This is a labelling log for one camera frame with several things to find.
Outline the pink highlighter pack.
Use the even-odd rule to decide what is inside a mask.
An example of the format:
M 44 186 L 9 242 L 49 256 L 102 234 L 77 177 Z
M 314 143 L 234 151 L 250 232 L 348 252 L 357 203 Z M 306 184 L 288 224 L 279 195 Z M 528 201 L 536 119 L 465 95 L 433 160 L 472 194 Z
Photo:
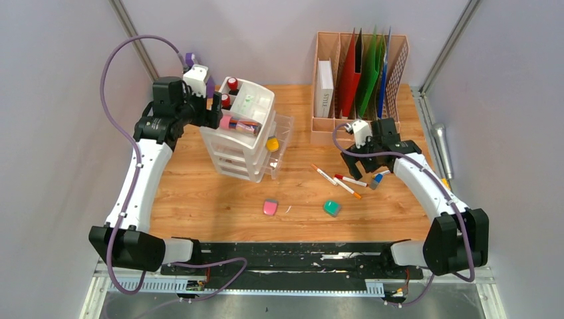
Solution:
M 224 116 L 220 121 L 219 127 L 224 130 L 233 130 L 248 136 L 258 136 L 262 129 L 262 124 L 249 118 Z

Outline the red black stamp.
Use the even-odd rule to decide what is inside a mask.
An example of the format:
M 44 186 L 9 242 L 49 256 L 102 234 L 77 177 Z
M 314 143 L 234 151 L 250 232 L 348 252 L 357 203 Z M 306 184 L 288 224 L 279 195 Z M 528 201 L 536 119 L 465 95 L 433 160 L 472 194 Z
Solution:
M 221 107 L 225 110 L 231 109 L 231 96 L 229 94 L 221 95 Z

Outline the red round stamp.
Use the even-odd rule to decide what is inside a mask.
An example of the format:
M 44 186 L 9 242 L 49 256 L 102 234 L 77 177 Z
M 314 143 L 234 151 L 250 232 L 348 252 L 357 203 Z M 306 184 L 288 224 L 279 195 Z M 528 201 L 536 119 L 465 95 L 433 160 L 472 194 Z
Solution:
M 229 95 L 237 96 L 239 93 L 239 81 L 236 77 L 229 77 L 227 80 L 227 87 L 229 88 Z

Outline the white plastic drawer unit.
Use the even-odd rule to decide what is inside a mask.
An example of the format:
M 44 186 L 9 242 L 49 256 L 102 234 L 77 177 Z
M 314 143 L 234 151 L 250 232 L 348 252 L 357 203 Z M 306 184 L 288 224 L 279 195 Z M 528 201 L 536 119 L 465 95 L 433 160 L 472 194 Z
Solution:
M 248 80 L 227 77 L 219 89 L 219 128 L 200 128 L 215 170 L 259 183 L 277 179 L 293 135 L 295 119 L 275 110 L 275 94 Z

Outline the teal eraser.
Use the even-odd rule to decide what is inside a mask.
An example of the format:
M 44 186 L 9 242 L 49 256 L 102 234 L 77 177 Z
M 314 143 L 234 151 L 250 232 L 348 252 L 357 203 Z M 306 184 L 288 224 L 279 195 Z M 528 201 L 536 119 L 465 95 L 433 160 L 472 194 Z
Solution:
M 323 204 L 323 211 L 331 217 L 337 217 L 341 209 L 342 205 L 335 201 L 328 200 Z

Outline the yellow mini highlighter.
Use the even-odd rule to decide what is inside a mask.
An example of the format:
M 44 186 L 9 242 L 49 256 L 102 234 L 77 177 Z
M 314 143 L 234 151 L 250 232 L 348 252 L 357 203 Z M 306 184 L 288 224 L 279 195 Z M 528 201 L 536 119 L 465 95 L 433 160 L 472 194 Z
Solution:
M 275 136 L 268 137 L 265 147 L 269 152 L 276 152 L 279 150 L 279 140 Z

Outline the green folder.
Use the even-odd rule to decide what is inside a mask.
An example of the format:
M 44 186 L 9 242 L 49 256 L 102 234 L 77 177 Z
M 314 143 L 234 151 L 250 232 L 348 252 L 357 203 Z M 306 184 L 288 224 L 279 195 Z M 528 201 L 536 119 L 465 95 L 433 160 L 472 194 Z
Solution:
M 380 90 L 382 67 L 386 53 L 385 36 L 378 34 L 375 27 L 372 34 L 362 36 L 363 54 L 360 80 L 356 89 L 356 118 L 373 120 L 377 115 L 377 96 Z

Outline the white hardcover book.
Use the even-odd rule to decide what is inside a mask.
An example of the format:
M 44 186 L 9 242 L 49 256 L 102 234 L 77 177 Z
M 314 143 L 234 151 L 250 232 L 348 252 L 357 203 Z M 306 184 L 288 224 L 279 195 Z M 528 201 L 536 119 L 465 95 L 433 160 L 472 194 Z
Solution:
M 331 60 L 318 60 L 314 96 L 314 116 L 328 118 L 333 99 L 333 72 Z

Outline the red folder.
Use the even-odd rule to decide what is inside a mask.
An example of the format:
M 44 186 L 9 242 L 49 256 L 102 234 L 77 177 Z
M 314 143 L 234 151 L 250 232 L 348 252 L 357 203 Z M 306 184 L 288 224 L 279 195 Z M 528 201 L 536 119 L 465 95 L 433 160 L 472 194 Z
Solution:
M 344 51 L 345 59 L 338 83 L 338 107 L 341 118 L 349 118 L 352 113 L 356 90 L 362 69 L 363 39 L 362 29 L 353 31 Z

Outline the blue folder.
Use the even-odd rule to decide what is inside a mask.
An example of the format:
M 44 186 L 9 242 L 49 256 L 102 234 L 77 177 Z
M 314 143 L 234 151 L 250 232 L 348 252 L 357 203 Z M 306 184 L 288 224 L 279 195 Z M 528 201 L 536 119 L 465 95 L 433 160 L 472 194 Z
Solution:
M 391 27 L 388 28 L 388 34 L 384 37 L 384 55 L 382 58 L 382 76 L 380 79 L 380 94 L 378 97 L 378 104 L 377 104 L 377 117 L 378 119 L 382 118 L 383 109 L 384 109 L 384 97 L 385 97 L 385 88 L 386 88 L 386 73 L 388 68 L 388 53 L 390 48 L 390 40 L 391 40 Z

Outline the pink eraser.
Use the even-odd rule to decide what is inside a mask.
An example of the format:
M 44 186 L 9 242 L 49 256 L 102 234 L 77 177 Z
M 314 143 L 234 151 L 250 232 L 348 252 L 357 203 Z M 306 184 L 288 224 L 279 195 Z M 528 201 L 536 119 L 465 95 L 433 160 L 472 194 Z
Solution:
M 274 216 L 277 212 L 278 205 L 278 201 L 266 199 L 263 203 L 263 213 L 268 216 Z

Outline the pink plastic file organizer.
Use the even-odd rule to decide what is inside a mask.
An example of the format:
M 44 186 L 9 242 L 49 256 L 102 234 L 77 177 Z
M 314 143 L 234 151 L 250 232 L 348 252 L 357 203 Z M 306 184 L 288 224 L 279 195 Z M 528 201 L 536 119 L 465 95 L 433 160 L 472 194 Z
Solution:
M 329 145 L 339 125 L 391 118 L 400 128 L 397 96 L 408 60 L 405 35 L 391 31 L 317 33 L 310 142 Z

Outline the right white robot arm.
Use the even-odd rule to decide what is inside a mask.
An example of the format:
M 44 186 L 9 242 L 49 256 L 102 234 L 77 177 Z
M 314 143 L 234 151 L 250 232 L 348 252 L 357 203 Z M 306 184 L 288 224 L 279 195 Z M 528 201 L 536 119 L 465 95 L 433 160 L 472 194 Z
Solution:
M 436 276 L 452 274 L 474 281 L 476 268 L 488 262 L 489 224 L 483 209 L 472 209 L 449 190 L 412 140 L 404 140 L 392 118 L 355 120 L 339 124 L 354 138 L 341 149 L 349 173 L 359 180 L 365 173 L 387 168 L 415 196 L 431 222 L 423 241 L 391 243 L 380 258 L 388 277 L 397 277 L 407 266 L 428 269 Z

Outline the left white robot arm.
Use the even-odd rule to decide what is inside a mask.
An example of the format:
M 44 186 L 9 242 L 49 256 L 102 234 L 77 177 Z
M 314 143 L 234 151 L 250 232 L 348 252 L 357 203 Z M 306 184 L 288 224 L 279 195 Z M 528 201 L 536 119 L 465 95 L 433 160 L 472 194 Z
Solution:
M 150 235 L 150 216 L 164 168 L 185 126 L 219 128 L 221 93 L 208 98 L 175 76 L 156 80 L 152 93 L 129 137 L 132 157 L 120 195 L 104 225 L 91 228 L 88 240 L 109 267 L 154 272 L 178 263 L 185 273 L 197 274 L 204 265 L 199 241 Z

